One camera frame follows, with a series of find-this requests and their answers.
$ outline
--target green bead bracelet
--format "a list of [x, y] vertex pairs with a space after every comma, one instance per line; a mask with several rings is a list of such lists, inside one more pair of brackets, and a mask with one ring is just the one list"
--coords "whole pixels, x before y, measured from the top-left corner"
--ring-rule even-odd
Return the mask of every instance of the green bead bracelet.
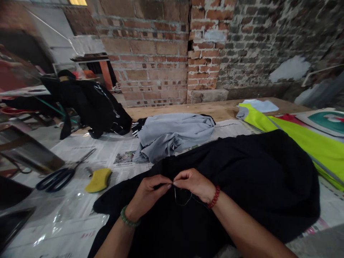
[[123, 222], [124, 222], [125, 225], [127, 225], [127, 226], [129, 226], [129, 227], [131, 227], [131, 228], [136, 228], [136, 227], [138, 227], [138, 226], [140, 225], [141, 219], [139, 219], [137, 222], [132, 222], [132, 221], [130, 221], [130, 220], [126, 217], [126, 215], [125, 215], [125, 210], [126, 210], [127, 207], [128, 207], [128, 206], [125, 205], [125, 206], [123, 207], [123, 209], [121, 210], [121, 219], [123, 220]]

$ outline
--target yellow sponge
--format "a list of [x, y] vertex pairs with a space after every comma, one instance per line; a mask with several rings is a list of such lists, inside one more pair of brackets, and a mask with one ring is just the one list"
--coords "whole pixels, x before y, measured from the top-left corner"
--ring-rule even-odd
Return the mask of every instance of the yellow sponge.
[[102, 168], [93, 172], [91, 182], [85, 187], [85, 191], [89, 193], [100, 192], [108, 187], [108, 179], [111, 175], [109, 168]]

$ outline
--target light blue cloth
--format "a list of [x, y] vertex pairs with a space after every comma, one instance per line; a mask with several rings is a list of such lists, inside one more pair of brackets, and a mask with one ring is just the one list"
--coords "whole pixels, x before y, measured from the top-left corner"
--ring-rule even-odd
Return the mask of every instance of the light blue cloth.
[[260, 101], [256, 99], [244, 100], [243, 103], [250, 103], [254, 109], [257, 109], [259, 112], [268, 113], [277, 111], [279, 108], [269, 100]]
[[206, 142], [214, 128], [209, 116], [189, 113], [150, 116], [137, 133], [140, 144], [133, 161], [157, 163], [175, 152]]

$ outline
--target neon yellow vest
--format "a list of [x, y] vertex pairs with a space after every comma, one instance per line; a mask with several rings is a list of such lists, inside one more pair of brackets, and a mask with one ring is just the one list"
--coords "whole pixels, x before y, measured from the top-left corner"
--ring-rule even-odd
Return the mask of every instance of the neon yellow vest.
[[344, 144], [307, 128], [273, 116], [266, 116], [251, 104], [239, 104], [237, 118], [263, 132], [285, 131], [307, 152], [318, 172], [337, 189], [344, 192]]

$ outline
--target scissors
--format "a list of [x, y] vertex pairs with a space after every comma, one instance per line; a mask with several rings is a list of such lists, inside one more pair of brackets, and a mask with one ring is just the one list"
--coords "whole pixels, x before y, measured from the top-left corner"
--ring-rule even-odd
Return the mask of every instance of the scissors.
[[96, 149], [92, 149], [85, 156], [83, 156], [79, 161], [76, 162], [74, 168], [62, 168], [54, 173], [48, 175], [42, 181], [36, 185], [38, 191], [46, 189], [46, 192], [57, 192], [61, 190], [68, 182], [72, 179], [75, 174], [76, 168], [87, 159]]

